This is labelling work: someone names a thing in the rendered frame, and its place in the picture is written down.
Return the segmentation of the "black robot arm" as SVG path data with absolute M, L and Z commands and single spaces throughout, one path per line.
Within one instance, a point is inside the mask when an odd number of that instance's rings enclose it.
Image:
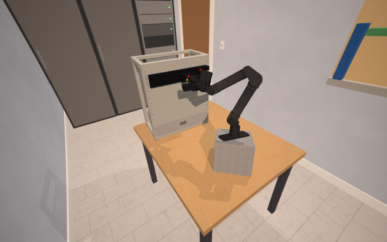
M 240 125 L 238 120 L 247 103 L 255 93 L 256 89 L 258 89 L 261 85 L 262 75 L 250 66 L 245 66 L 243 69 L 228 76 L 227 78 L 213 85 L 210 85 L 212 74 L 213 73 L 210 71 L 201 70 L 199 76 L 200 81 L 197 79 L 191 79 L 190 83 L 182 83 L 183 91 L 187 92 L 191 90 L 199 90 L 201 92 L 208 93 L 209 95 L 215 95 L 220 91 L 238 83 L 239 81 L 248 78 L 248 85 L 246 86 L 244 92 L 236 103 L 234 109 L 227 117 L 227 123 L 230 124 L 230 132 L 228 134 L 219 135 L 219 138 L 223 141 L 229 141 L 238 138 L 248 137 L 250 134 L 246 133 L 245 131 L 240 131 Z

